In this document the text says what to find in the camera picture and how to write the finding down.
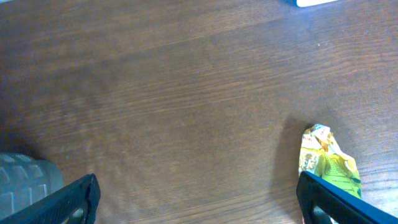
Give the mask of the yellow green snack packet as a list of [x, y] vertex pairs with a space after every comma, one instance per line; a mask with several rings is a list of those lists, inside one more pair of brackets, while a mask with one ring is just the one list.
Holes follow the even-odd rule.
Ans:
[[316, 124], [302, 134], [298, 172], [308, 171], [356, 198], [362, 184], [356, 161], [338, 145], [330, 127]]

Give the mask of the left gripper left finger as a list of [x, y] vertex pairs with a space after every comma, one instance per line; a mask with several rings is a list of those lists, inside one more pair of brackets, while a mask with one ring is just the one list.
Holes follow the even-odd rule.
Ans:
[[99, 202], [98, 180], [94, 174], [88, 174], [1, 220], [1, 224], [94, 224]]

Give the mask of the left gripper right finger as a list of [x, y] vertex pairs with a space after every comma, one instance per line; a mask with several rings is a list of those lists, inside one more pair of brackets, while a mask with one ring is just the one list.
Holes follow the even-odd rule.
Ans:
[[335, 185], [302, 172], [296, 189], [304, 223], [397, 223], [394, 217]]

